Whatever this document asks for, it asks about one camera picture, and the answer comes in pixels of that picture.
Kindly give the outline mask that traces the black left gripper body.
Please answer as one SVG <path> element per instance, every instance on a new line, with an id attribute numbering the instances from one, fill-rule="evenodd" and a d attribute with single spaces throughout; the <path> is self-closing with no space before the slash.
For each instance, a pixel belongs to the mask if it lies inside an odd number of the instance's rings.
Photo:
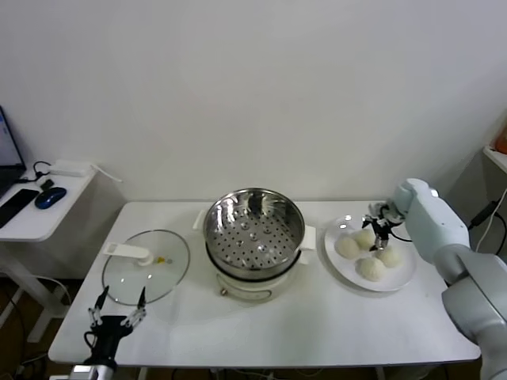
<path id="1" fill-rule="evenodd" d="M 130 325 L 123 323 L 124 319 L 122 316 L 104 316 L 100 325 L 91 328 L 90 363 L 115 363 L 120 341 L 133 332 Z"/>

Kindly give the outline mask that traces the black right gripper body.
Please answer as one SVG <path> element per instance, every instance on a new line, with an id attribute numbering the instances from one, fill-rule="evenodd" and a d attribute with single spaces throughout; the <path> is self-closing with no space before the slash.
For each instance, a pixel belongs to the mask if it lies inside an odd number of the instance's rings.
<path id="1" fill-rule="evenodd" d="M 392 228 L 396 227 L 395 223 L 381 216 L 371 216 L 370 219 L 375 235 L 379 238 L 388 238 Z"/>

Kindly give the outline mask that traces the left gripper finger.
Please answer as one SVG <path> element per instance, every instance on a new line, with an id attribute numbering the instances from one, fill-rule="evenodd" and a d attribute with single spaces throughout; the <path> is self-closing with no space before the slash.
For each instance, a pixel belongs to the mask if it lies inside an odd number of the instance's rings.
<path id="1" fill-rule="evenodd" d="M 94 328 L 102 324 L 101 309 L 108 296 L 109 286 L 106 286 L 102 293 L 97 297 L 93 307 L 88 309 L 90 316 L 90 327 Z"/>
<path id="2" fill-rule="evenodd" d="M 135 328 L 146 317 L 146 288 L 144 287 L 139 296 L 136 309 L 130 313 L 124 320 L 122 326 L 126 328 Z"/>

